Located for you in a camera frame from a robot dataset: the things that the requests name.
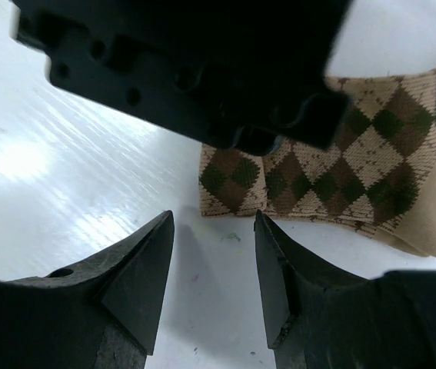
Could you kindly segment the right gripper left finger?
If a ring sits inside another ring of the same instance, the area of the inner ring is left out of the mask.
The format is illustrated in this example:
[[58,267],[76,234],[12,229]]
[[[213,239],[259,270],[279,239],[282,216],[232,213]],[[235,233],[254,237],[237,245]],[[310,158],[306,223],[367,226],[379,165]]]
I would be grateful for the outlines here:
[[0,281],[0,368],[143,368],[155,349],[174,234],[164,211],[47,276]]

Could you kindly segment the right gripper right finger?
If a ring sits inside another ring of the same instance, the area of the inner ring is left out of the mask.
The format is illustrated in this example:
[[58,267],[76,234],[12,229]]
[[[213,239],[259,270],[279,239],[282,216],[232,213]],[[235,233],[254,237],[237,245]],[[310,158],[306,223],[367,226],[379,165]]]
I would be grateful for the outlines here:
[[365,279],[255,218],[267,345],[279,368],[436,368],[436,271]]

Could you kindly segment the brown argyle sock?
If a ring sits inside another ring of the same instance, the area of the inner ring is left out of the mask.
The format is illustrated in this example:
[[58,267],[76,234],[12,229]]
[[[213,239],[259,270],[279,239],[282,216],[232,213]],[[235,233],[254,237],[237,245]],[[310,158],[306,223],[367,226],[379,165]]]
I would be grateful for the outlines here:
[[256,157],[201,149],[205,217],[335,224],[409,254],[436,257],[436,68],[329,78],[353,101],[326,151],[284,140]]

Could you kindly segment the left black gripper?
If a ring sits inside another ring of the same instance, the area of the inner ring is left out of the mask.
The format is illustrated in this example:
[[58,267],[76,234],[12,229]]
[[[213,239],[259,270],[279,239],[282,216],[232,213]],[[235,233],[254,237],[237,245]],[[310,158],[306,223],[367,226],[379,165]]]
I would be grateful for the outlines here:
[[349,1],[15,2],[52,85],[220,149],[327,149],[351,106],[325,70]]

